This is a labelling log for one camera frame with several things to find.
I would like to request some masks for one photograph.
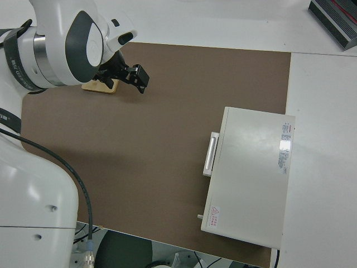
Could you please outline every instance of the brown mat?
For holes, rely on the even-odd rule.
[[[95,224],[269,267],[269,248],[203,232],[197,214],[209,186],[202,169],[210,133],[220,130],[224,107],[284,113],[290,53],[135,43],[123,52],[151,77],[144,95],[123,83],[115,95],[80,86],[29,95],[23,136],[78,171]],[[79,220],[87,221],[81,192]]]

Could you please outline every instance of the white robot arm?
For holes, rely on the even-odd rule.
[[[29,92],[111,79],[141,93],[149,77],[119,49],[137,35],[129,18],[104,19],[93,0],[30,0],[37,27],[0,30],[0,266],[68,268],[78,193],[55,164],[26,152],[22,99]],[[93,267],[91,243],[84,267]]]

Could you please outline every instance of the wooden block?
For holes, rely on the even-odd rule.
[[[99,93],[106,93],[106,94],[114,94],[117,91],[117,86],[119,80],[113,79],[114,85],[113,88],[110,89],[107,87],[106,84],[102,83],[99,80],[91,80],[88,83],[82,85],[82,88],[87,91],[94,91]]]

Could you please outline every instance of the white table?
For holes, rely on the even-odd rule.
[[[343,52],[308,0],[96,2],[103,13],[126,12],[137,42],[293,52],[286,113],[296,132],[279,267],[356,266],[357,47]],[[26,0],[3,0],[0,17],[0,28],[17,27],[34,12]]]

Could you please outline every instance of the cable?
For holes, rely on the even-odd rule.
[[[92,233],[97,233],[98,231],[101,230],[101,229],[98,229],[98,230],[97,230],[97,228],[98,228],[98,227],[94,227]],[[74,239],[74,240],[73,240],[73,245],[74,245],[74,244],[77,244],[77,243],[78,243],[79,241],[81,241],[82,239],[85,239],[87,236],[88,236],[88,234],[86,234],[86,235],[84,235],[84,236],[82,236],[82,237],[80,237],[80,238]]]
[[[8,132],[6,130],[3,130],[2,128],[0,128],[0,133],[7,135],[9,137],[12,137],[16,140],[22,141],[24,143],[27,143],[37,149],[40,149],[41,151],[49,154],[50,156],[52,156],[53,158],[57,159],[58,161],[60,161],[74,176],[74,178],[77,180],[79,186],[81,187],[84,197],[85,197],[85,201],[87,203],[87,210],[88,210],[88,240],[92,239],[92,234],[93,234],[93,215],[92,215],[92,211],[91,211],[91,204],[90,204],[90,199],[89,199],[89,194],[88,191],[82,181],[82,179],[80,178],[80,176],[78,175],[78,173],[59,155],[55,154],[54,152],[52,152],[51,150],[33,142],[30,141],[26,138],[23,138],[21,136],[15,135],[11,132]]]
[[[79,229],[79,231],[75,232],[74,235],[78,235],[78,234],[80,233],[80,231],[82,231],[86,225],[87,225],[87,224],[84,224],[84,225],[82,226],[82,228]]]
[[[194,254],[195,254],[197,260],[199,261],[199,264],[200,264],[201,268],[203,268],[203,267],[202,267],[202,264],[201,264],[201,260],[200,260],[199,257],[197,256],[196,251],[194,251]]]
[[[277,268],[277,267],[278,267],[278,263],[279,263],[279,256],[280,256],[280,250],[278,250],[278,252],[277,252],[277,259],[275,260],[275,265],[274,265],[274,268]]]
[[[215,264],[216,262],[220,261],[221,259],[222,259],[222,258],[219,258],[219,259],[215,260],[215,261],[212,262],[209,266],[207,266],[207,268],[208,268],[208,267],[211,267],[213,264]]]

